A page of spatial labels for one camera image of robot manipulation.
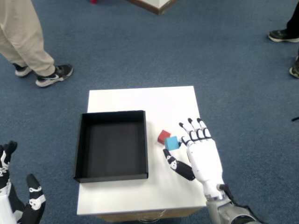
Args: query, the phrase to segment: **black sneaker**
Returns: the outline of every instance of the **black sneaker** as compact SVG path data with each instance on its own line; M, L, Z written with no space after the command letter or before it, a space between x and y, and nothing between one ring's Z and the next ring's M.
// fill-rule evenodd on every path
M15 75L18 77L25 77L28 75L30 72L32 72L32 69L29 68L28 66L21 67L18 64L13 64L15 66Z
M70 64L56 66L55 72L49 76L37 76L36 85L46 87L55 82L62 82L70 77L73 73L73 67Z
M290 68L290 74L296 78L299 78L299 60L298 56L296 57L295 64L293 65L292 68Z
M299 42L299 35L294 35L288 32L286 29L283 30L273 30L269 32L268 37L274 42L288 41L292 43Z

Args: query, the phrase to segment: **black tray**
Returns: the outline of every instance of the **black tray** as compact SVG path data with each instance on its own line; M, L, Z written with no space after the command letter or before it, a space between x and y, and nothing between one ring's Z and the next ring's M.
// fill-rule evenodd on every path
M146 178L145 111L81 115L75 180L86 183Z

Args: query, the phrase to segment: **blue cube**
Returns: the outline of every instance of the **blue cube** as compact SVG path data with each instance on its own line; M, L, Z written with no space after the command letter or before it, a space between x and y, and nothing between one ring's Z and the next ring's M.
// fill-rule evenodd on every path
M169 151L178 149L179 146L178 146L178 139L177 139L177 137L173 136L173 137L170 137L170 138L166 138L165 139L165 147Z

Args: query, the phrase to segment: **small block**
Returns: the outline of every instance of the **small block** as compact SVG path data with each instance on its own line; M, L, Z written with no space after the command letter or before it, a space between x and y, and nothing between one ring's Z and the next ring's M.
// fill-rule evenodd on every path
M170 135L171 135L171 134L170 134L169 132L162 130L162 132L160 133L160 135L159 135L159 137L158 137L158 142L160 142L161 144L164 145L164 140L165 140L166 138L169 138Z
M176 136L165 139L165 147L171 151L179 148L178 139Z

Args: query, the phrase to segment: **robotic hand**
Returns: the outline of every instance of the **robotic hand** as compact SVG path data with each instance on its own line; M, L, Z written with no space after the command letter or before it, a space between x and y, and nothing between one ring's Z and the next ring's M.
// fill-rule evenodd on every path
M206 205L213 224L261 224L248 206L238 205L222 179L222 165L215 141L205 123L197 118L179 125L187 132L179 141L187 146L191 166L176 160L167 149L164 155L170 168L189 181L202 183Z
M25 206L9 178L8 167L16 148L13 141L0 145L0 224L39 224L46 201L39 182L32 174L27 176L29 202Z

